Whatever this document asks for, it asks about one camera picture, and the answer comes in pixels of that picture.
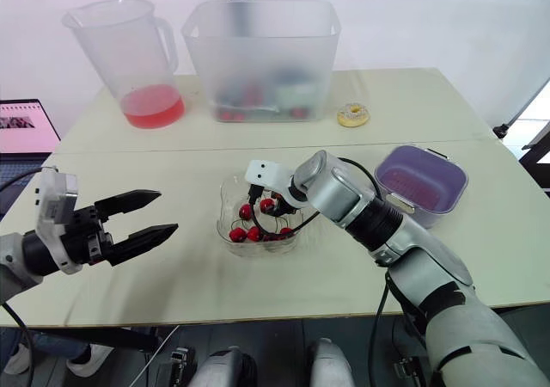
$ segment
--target laptop screen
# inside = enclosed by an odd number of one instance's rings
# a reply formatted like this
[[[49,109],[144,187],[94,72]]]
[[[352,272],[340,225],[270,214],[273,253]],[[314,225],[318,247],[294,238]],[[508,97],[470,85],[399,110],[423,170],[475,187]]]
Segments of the laptop screen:
[[[1,153],[50,153],[58,143],[38,99],[0,101]]]

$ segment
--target white curtain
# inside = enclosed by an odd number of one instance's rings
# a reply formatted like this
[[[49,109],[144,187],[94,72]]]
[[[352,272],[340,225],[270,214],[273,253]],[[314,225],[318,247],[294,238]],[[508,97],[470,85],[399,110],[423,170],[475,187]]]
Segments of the white curtain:
[[[490,126],[550,76],[550,0],[329,0],[337,69],[437,67]]]
[[[38,97],[60,134],[76,122],[102,82],[70,31],[61,25],[67,9],[101,0],[0,0],[0,95]],[[207,0],[150,0],[170,22],[180,73],[193,73],[180,28]]]

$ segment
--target clear glass bowl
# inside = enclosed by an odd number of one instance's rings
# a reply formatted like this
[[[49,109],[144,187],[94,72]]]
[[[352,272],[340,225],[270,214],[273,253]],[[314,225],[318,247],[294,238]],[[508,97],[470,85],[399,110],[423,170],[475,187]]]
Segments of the clear glass bowl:
[[[254,226],[252,220],[245,221],[239,217],[239,209],[248,203],[248,189],[250,184],[244,179],[244,174],[228,176],[223,180],[221,186],[222,209],[220,219],[217,221],[217,233],[222,238],[227,249],[239,256],[265,256],[285,254],[296,247],[299,233],[295,236],[285,238],[281,241],[254,242],[247,239],[243,243],[234,243],[229,239],[229,232],[234,228],[241,227],[244,230]],[[270,198],[271,193],[264,191],[264,198]],[[254,206],[254,212],[260,224],[270,232],[279,232],[281,228],[288,226],[296,228],[303,221],[301,210],[295,214],[286,214],[282,217],[272,217],[260,211],[260,200]]]

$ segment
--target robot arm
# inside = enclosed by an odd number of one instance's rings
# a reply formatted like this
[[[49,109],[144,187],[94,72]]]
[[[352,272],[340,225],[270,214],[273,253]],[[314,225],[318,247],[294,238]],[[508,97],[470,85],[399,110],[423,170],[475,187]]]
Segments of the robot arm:
[[[290,206],[312,206],[388,269],[390,291],[425,333],[434,384],[549,385],[511,329],[476,297],[464,263],[376,196],[348,164],[321,150],[294,172],[252,161],[246,179],[279,193]]]
[[[136,190],[74,210],[76,177],[43,168],[37,193],[36,229],[24,236],[0,236],[0,304],[36,286],[43,277],[61,270],[76,273],[82,264],[108,261],[115,266],[166,241],[177,224],[151,226],[113,243],[103,224],[115,213],[148,205],[161,194]]]

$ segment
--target laptop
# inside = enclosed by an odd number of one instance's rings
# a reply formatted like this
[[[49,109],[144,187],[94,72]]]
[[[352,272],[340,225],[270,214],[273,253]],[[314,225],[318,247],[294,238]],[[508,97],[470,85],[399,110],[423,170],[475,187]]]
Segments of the laptop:
[[[0,101],[0,186],[42,166],[58,143],[58,133],[38,99]],[[2,191],[0,218],[31,178],[27,176]]]

